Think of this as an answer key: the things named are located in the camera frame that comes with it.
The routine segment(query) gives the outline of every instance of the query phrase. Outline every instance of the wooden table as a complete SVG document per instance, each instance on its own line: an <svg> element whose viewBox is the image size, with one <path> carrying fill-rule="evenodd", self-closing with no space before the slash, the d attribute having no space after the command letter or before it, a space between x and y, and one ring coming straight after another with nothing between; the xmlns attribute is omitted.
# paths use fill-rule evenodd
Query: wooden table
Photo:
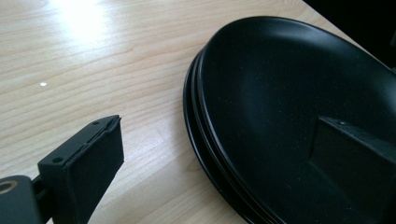
<svg viewBox="0 0 396 224"><path fill-rule="evenodd" d="M244 223L195 157L182 91L219 28L270 15L346 37L301 0L0 1L0 177L36 177L63 141L119 114L125 163L90 223Z"/></svg>

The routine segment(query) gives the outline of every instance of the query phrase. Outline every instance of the light wood grain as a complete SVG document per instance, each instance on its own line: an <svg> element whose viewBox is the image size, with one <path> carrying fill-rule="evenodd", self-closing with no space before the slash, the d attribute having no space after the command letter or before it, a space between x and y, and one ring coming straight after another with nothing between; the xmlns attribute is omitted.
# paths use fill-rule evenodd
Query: light wood grain
<svg viewBox="0 0 396 224"><path fill-rule="evenodd" d="M301 0L0 1L0 177L34 178L88 122L120 114L125 163L90 223L244 223L194 155L182 90L208 39L250 16L347 38Z"/></svg>

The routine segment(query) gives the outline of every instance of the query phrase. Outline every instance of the round hole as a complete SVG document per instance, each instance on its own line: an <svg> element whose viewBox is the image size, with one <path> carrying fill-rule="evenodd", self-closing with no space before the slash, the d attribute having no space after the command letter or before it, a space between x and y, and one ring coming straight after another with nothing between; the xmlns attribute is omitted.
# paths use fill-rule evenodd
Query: round hole
<svg viewBox="0 0 396 224"><path fill-rule="evenodd" d="M3 183L0 183L0 194L4 194L9 192L12 189L15 189L17 187L18 182L15 180L8 180Z"/></svg>
<svg viewBox="0 0 396 224"><path fill-rule="evenodd" d="M58 163L58 162L61 162L63 160L64 160L64 158L58 157L58 158L53 159L52 162Z"/></svg>

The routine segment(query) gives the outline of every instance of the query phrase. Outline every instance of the table surface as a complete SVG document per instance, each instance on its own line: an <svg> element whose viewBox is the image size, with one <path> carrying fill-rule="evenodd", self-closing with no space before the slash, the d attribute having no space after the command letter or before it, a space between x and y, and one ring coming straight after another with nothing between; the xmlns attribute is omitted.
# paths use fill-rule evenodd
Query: table surface
<svg viewBox="0 0 396 224"><path fill-rule="evenodd" d="M195 157L182 92L209 38L250 16L350 41L301 0L0 1L0 177L36 177L62 142L119 114L125 163L90 223L244 223Z"/></svg>

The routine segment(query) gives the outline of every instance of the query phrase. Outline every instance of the stacked black plates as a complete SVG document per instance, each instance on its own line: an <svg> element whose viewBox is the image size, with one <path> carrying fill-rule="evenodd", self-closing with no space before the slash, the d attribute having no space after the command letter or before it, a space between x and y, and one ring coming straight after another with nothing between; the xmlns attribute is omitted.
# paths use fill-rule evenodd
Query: stacked black plates
<svg viewBox="0 0 396 224"><path fill-rule="evenodd" d="M191 143L249 223L385 223L396 208L396 78L311 25L235 21L191 63Z"/></svg>

